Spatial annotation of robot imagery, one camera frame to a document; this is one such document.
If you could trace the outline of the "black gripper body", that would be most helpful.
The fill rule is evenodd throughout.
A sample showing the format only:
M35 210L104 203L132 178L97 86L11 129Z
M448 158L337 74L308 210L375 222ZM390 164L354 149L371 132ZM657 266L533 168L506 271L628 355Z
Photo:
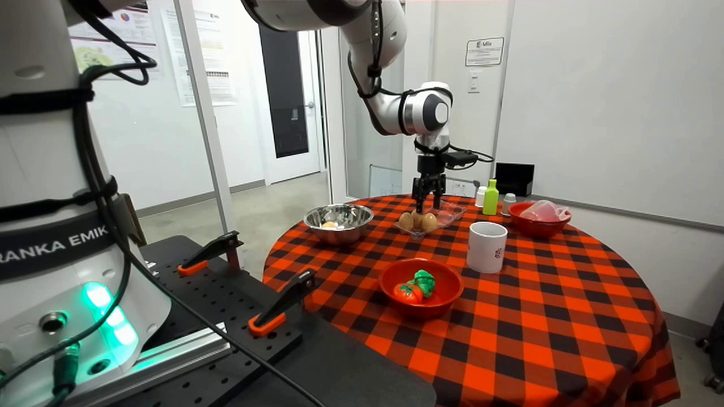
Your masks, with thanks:
M412 184L412 195L425 199L429 195L441 196L446 192L446 171L461 170L477 163L473 151L464 149L432 149L420 155L420 176Z

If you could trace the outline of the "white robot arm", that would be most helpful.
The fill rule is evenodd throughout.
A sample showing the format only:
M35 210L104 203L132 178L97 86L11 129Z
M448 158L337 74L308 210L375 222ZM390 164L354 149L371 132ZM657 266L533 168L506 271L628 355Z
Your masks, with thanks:
M113 67L76 63L68 26L95 30L132 0L3 0L3 407L62 405L132 374L173 299L141 268L121 225L115 178L89 117L93 81L137 86L156 62L138 50ZM240 0L263 26L337 26L374 127L441 151L452 93L441 81L388 90L405 48L400 0Z

